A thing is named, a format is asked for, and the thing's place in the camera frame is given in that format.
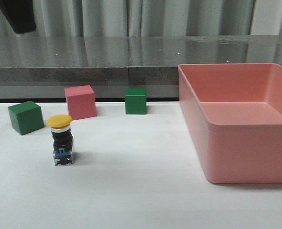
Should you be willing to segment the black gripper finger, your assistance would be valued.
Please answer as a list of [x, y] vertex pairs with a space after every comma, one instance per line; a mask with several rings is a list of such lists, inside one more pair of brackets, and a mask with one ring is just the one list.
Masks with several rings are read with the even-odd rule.
[[36, 31], [32, 0], [0, 0], [0, 10], [16, 34]]

